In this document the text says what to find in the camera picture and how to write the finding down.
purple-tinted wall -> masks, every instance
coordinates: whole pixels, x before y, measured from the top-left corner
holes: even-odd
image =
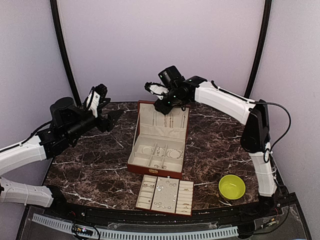
[[[51,104],[71,95],[50,1],[0,1],[0,90],[0,149],[26,139],[51,119]],[[49,163],[32,163],[3,177],[40,185]],[[24,209],[0,203],[0,239],[16,239]]]
[[[186,78],[244,94],[264,0],[59,1],[74,78],[85,98],[106,83],[113,101],[153,99],[145,82],[176,65]]]
[[[283,180],[296,192],[313,239],[320,238],[320,2],[273,1],[252,98],[284,105],[288,135],[274,147]],[[269,107],[271,138],[288,126],[286,113]]]

jewelry box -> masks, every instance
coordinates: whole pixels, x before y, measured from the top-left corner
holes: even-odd
[[[191,216],[193,192],[193,181],[144,175],[136,208]]]
[[[127,163],[128,171],[181,179],[190,109],[174,107],[163,115],[153,103],[138,102],[138,137]]]

brown marble surface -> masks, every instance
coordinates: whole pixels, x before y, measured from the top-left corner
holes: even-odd
[[[111,132],[85,134],[53,161],[44,185],[59,186],[68,202],[134,210],[142,175],[127,171],[138,111],[136,102],[110,103],[104,110],[123,109]],[[228,115],[203,104],[191,104],[183,179],[194,182],[192,209],[208,209],[258,201],[258,181],[249,155],[240,146],[244,127]],[[234,174],[246,185],[245,195],[224,200],[219,180]]]

black frame pole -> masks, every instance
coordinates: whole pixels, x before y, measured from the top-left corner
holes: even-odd
[[[70,66],[70,62],[69,62],[69,58],[68,58],[68,54],[67,54],[65,40],[64,40],[63,33],[62,33],[61,23],[60,23],[57,0],[50,0],[50,5],[51,5],[51,12],[52,12],[52,18],[53,18],[56,39],[58,41],[65,73],[68,78],[68,82],[69,82],[69,85],[70,85],[70,88],[72,91],[74,101],[75,101],[76,105],[79,107],[82,105],[82,103],[81,103],[81,99],[79,96],[79,92],[78,92],[78,89],[76,86],[74,76],[72,74],[72,70],[71,70],[71,66]]]
[[[268,29],[268,23],[269,23],[269,17],[270,17],[270,12],[271,12],[271,5],[272,5],[272,0],[265,0],[258,45],[256,47],[256,52],[255,52],[255,56],[254,56],[254,61],[253,61],[250,77],[249,77],[248,84],[246,86],[246,90],[244,93],[244,97],[247,99],[250,98],[252,89],[254,87],[259,64],[260,64],[260,60],[261,60],[261,56],[262,56],[262,52],[264,50],[267,29]]]

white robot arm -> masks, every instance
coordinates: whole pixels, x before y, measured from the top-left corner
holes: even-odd
[[[241,146],[252,159],[258,180],[259,195],[271,197],[277,189],[275,169],[269,161],[271,144],[268,108],[264,101],[258,102],[224,90],[206,79],[193,76],[187,80],[175,66],[160,72],[162,84],[147,82],[145,89],[158,96],[155,109],[164,115],[174,106],[198,102],[211,106],[245,125]]]
[[[100,84],[91,89],[83,108],[74,106],[71,97],[61,98],[51,105],[51,121],[37,128],[26,140],[0,149],[0,176],[29,163],[60,155],[70,146],[74,147],[79,137],[94,127],[101,132],[111,131],[123,111],[110,111],[107,118],[104,118],[102,108],[110,102],[110,98],[105,98],[106,94],[107,87]],[[0,203],[22,203],[47,208],[63,200],[56,186],[31,186],[0,177]]]

